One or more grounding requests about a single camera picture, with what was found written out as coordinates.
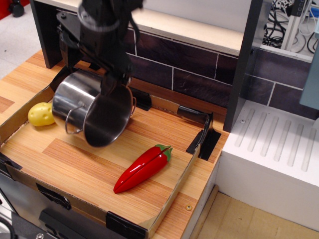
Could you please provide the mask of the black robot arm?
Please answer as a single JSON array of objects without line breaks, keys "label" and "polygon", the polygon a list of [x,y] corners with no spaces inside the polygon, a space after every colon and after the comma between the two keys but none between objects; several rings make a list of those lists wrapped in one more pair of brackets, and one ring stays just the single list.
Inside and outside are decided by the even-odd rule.
[{"label": "black robot arm", "polygon": [[132,11],[142,7],[141,0],[84,0],[76,15],[57,14],[59,46],[65,65],[71,69],[87,57],[105,69],[101,82],[104,96],[130,81],[134,67],[126,53],[124,38],[129,25],[139,33]]}]

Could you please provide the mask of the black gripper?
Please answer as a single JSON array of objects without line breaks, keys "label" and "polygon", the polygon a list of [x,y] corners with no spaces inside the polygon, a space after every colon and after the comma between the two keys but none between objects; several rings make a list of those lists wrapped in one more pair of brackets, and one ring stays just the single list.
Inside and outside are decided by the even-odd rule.
[{"label": "black gripper", "polygon": [[101,82],[101,95],[108,96],[114,89],[131,82],[133,64],[126,54],[118,33],[120,20],[112,14],[90,14],[79,11],[77,15],[59,12],[59,47],[68,68],[82,57],[105,69]]}]

